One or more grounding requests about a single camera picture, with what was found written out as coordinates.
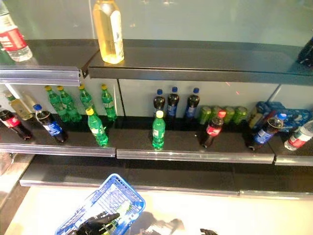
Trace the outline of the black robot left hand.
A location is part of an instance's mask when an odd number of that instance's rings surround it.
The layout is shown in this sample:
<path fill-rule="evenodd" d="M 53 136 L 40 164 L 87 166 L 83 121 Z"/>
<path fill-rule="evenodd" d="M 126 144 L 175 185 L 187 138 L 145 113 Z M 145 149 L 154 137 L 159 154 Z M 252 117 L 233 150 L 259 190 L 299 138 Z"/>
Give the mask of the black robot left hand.
<path fill-rule="evenodd" d="M 100 214 L 90 217 L 82 223 L 75 235 L 103 235 L 113 228 L 112 222 L 120 216 L 120 213 L 108 214 L 101 212 Z"/>

